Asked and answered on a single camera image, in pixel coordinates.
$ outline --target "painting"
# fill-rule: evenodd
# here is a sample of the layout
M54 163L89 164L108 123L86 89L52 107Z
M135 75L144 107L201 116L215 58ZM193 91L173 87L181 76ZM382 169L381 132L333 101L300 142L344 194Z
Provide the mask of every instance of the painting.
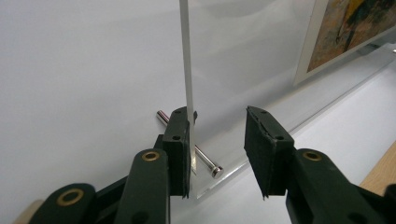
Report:
M294 83L395 29L396 0L317 0Z

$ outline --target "metal screw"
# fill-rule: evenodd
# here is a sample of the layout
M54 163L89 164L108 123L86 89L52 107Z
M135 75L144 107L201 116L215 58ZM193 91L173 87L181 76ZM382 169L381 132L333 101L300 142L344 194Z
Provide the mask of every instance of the metal screw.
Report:
M169 122L169 117L161 110L159 110L157 112L157 118L165 125L168 125ZM212 160L210 160L206 154L200 149L198 148L198 146L195 146L195 152L198 155L199 159L201 159L201 161L203 161L207 167L210 170L210 174L212 174L212 177L214 179L217 179L219 177L222 176L222 174L224 173L224 170L221 166L217 165L215 162L213 162Z

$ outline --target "clamp jaw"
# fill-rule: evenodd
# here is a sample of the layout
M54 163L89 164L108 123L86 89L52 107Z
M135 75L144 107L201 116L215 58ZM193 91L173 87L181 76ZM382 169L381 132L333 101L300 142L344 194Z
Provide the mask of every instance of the clamp jaw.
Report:
M396 223L396 185L380 197L349 183L324 153L293 144L270 113L247 108L245 151L262 196L287 190L293 224Z
M170 223L170 196L189 197L187 108L175 110L154 148L136 154L128 176L95 191L72 184L53 192L29 224Z
M53 192L30 224L170 223L170 196L189 196L187 109L175 110L154 148L139 152L131 172L95 191L72 184ZM289 133L267 111L247 108L245 151L262 197L285 195L293 224L396 223L396 184L381 197L344 177L324 153L294 147Z

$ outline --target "transparent acrylic sheet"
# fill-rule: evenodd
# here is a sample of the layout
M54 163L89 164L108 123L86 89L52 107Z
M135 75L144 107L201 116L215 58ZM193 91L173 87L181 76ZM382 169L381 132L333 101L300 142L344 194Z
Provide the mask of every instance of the transparent acrylic sheet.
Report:
M245 164L246 107L269 110L288 130L394 60L368 46L293 86L314 0L190 1L195 143L224 168L213 179L197 160L197 197Z

